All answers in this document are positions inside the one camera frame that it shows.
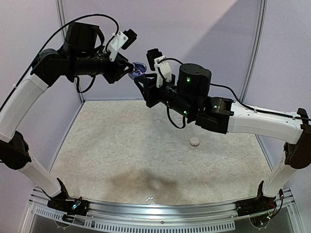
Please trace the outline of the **blue-grey earbud charging case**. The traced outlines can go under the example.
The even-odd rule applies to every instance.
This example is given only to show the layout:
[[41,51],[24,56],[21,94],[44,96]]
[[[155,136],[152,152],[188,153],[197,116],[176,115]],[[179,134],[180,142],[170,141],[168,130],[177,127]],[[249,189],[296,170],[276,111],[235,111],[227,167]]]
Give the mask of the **blue-grey earbud charging case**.
[[142,77],[143,75],[145,75],[146,71],[147,71],[147,66],[145,63],[133,62],[132,70],[128,73],[128,76],[131,80],[134,80],[134,78]]

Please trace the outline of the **pink white earbud charging case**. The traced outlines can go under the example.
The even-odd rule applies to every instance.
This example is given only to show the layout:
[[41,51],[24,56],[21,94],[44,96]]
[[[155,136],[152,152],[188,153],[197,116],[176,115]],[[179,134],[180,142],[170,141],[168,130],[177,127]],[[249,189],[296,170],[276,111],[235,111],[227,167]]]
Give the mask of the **pink white earbud charging case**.
[[190,145],[193,147],[197,147],[200,145],[200,140],[197,137],[192,137],[190,140]]

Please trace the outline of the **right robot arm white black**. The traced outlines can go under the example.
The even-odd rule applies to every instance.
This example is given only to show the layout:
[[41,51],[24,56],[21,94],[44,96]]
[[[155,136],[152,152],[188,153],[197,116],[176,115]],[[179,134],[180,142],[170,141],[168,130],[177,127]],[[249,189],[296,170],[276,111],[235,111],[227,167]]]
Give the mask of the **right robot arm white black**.
[[277,112],[248,106],[237,98],[210,97],[211,72],[200,65],[185,63],[178,75],[172,74],[167,60],[155,64],[152,73],[146,65],[134,63],[130,73],[148,107],[163,103],[167,110],[182,115],[182,123],[215,133],[250,133],[284,141],[284,154],[268,179],[258,187],[251,207],[261,212],[282,186],[299,169],[311,163],[311,120],[300,108],[297,112]]

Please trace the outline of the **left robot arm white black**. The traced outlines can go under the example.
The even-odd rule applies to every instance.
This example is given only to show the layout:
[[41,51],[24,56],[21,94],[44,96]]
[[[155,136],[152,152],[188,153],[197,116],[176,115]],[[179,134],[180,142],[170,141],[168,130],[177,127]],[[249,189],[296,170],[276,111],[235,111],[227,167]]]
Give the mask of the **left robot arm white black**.
[[74,82],[80,75],[102,75],[113,84],[133,70],[119,51],[137,38],[131,30],[117,31],[108,42],[97,25],[73,22],[60,49],[44,49],[31,63],[31,70],[0,109],[0,159],[10,169],[24,174],[49,198],[48,207],[69,215],[86,215],[89,201],[71,197],[63,182],[29,154],[28,144],[17,130],[37,99],[59,77]]

